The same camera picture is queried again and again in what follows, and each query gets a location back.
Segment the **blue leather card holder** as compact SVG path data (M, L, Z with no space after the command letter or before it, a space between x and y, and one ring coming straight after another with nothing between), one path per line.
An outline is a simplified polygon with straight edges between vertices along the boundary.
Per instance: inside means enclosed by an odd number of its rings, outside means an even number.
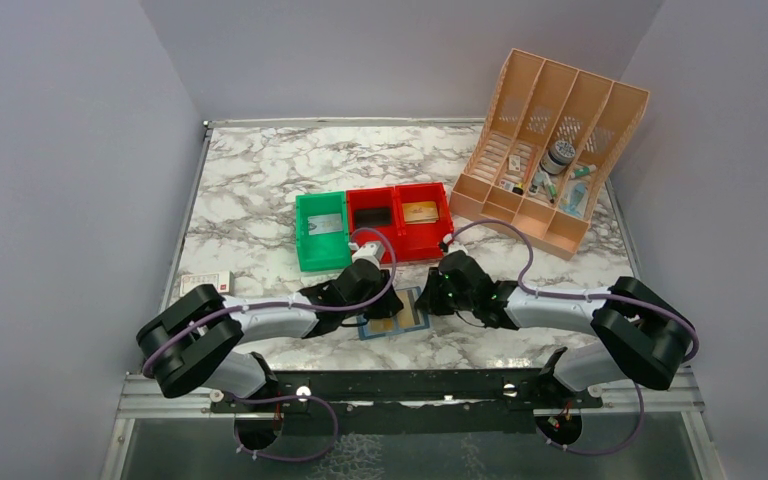
M403 303L403 309L393 317L375 320L368 320L363 316L358 318L361 325L357 327L357 331L361 341L427 330L431 327L429 315L416 308L416 300L421 295L420 287L398 289L396 294Z

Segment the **gold credit card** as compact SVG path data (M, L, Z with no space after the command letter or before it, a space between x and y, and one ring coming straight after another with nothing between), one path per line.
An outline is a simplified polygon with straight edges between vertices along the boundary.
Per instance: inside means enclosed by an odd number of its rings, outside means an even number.
M367 329L370 335L387 335L397 332L399 324L393 318L375 319L369 321Z
M403 203L402 211L406 225L433 224L440 218L434 201Z

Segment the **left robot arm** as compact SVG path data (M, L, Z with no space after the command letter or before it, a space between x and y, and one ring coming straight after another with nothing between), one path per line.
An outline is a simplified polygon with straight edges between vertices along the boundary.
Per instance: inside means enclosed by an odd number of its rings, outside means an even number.
M245 300L202 284L145 324L136 342L142 374L166 398L207 386L236 396L258 411L273 401L277 380L262 355L235 347L274 338L330 334L348 319L386 319L404 307L390 271L358 260L336 278L283 297Z

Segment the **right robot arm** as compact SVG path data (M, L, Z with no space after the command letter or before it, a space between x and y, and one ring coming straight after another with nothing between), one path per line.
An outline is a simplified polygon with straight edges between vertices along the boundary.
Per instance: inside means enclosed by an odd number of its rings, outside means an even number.
M538 288L494 280L462 251L430 268L416 306L438 316L467 312L490 329L549 328L594 336L556 350L537 380L539 398L560 407L588 387L629 379L666 390L698 351L692 324L639 280L622 276L605 288Z

